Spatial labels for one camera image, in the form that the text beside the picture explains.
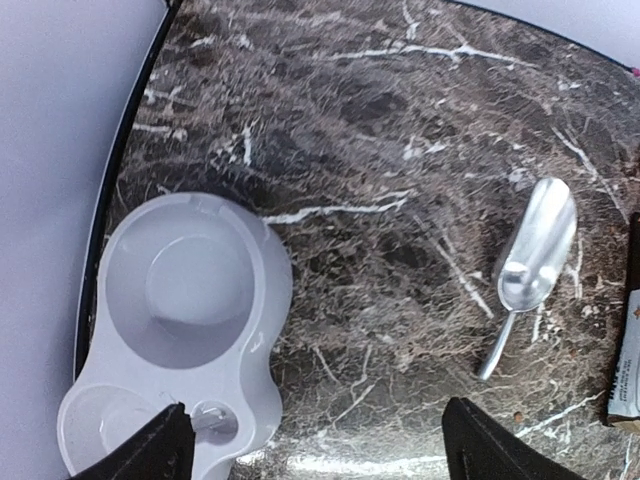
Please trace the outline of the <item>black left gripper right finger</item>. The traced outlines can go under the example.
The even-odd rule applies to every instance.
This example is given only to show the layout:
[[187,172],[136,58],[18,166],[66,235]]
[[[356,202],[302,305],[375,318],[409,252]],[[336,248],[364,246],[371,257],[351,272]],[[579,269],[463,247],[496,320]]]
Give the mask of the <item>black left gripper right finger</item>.
[[452,479],[583,479],[516,438],[467,398],[449,400],[442,430]]

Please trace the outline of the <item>brown pet food bag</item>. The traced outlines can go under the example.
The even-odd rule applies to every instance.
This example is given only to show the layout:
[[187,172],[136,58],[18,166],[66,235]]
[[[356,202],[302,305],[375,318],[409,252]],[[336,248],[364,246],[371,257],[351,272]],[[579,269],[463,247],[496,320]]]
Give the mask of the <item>brown pet food bag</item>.
[[630,220],[622,335],[611,376],[606,423],[639,434],[639,213]]

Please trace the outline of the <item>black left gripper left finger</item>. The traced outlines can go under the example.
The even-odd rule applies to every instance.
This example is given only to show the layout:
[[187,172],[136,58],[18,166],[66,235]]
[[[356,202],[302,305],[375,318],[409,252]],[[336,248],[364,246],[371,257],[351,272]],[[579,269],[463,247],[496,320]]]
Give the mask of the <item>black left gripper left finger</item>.
[[194,455],[191,417],[185,404],[177,402],[71,479],[191,479]]

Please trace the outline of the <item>silver metal scoop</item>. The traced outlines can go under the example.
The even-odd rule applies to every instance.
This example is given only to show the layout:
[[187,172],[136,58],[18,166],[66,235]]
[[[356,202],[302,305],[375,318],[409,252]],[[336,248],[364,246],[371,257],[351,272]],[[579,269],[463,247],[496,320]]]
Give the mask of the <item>silver metal scoop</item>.
[[577,207],[559,178],[539,180],[494,268],[494,283],[508,315],[477,376],[495,371],[516,316],[537,309],[552,293],[577,232]]

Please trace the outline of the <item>translucent double pet bowl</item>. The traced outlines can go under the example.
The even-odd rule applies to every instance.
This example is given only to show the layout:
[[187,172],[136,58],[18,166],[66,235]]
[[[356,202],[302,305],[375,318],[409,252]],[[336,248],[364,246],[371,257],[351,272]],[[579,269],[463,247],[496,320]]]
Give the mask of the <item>translucent double pet bowl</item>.
[[240,205],[175,193],[127,215],[103,251],[88,356],[59,409],[67,469],[181,403],[196,431],[193,477],[227,478],[281,423],[269,356],[291,299],[282,242]]

